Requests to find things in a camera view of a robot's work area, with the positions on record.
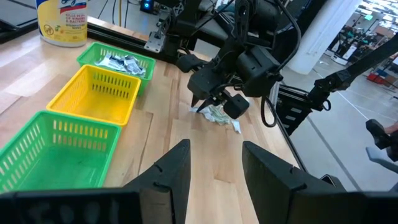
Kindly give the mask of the black electronics box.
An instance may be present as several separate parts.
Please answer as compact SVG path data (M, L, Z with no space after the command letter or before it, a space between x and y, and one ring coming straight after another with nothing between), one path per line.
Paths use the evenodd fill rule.
M154 11L154 0L141 0L140 10L147 13L153 13Z

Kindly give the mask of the white blue alcohol wipe packet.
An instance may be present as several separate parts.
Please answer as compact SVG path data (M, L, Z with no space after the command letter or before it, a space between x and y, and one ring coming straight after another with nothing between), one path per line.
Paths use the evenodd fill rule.
M127 60L127 65L133 75L138 75L140 77L143 77L146 74L146 69L139 65L139 61L135 57Z
M117 67L118 61L111 54L106 54L103 59L95 62L95 65L103 67Z
M118 70L131 70L132 64L135 60L130 56L119 57L117 55L113 56L113 61L116 64L115 67Z

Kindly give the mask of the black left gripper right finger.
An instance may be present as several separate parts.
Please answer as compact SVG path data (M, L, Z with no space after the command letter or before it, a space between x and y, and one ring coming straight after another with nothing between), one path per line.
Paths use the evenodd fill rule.
M260 224L398 224L398 192L347 192L250 141L242 163Z

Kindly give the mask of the yellow plastic slotted basket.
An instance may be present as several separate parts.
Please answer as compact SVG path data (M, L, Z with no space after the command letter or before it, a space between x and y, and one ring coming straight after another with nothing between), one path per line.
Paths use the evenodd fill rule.
M139 78L84 65L46 109L123 127L129 121L140 85Z

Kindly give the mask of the green plastic slotted basket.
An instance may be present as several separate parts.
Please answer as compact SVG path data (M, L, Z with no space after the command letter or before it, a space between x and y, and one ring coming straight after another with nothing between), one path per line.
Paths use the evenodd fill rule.
M0 150L0 194L102 187L121 128L39 111Z
M120 49L111 45L102 44L100 42L93 42L78 58L77 62L82 67L83 65L95 65L95 62L104 58L106 54L111 54L112 56L130 56L135 57L139 61L139 65L146 69L146 74L143 77L138 75L133 75L130 70L118 70L116 67L103 67L102 68L112 70L115 72L120 72L125 75L134 76L141 79L141 85L139 87L138 95L143 95L147 85L152 80L152 76L155 69L156 61L153 58L137 54L135 52L130 52L124 49Z

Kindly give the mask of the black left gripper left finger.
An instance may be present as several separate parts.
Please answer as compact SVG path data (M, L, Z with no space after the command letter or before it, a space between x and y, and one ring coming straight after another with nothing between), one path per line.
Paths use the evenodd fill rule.
M184 224L190 140L183 139L123 187L0 195L0 224Z

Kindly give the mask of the Lysol wipes canister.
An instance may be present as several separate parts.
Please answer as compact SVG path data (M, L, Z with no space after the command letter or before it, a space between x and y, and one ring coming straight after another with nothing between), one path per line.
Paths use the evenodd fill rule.
M39 33L60 47L81 47L88 32L87 0L35 0Z

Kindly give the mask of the blue-grey chair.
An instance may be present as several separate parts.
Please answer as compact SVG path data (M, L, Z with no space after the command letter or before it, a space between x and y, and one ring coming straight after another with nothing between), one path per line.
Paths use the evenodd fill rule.
M375 162L384 168L391 170L398 174L398 162L394 162L388 155L385 149L380 150L375 147L366 147L366 152L369 160Z

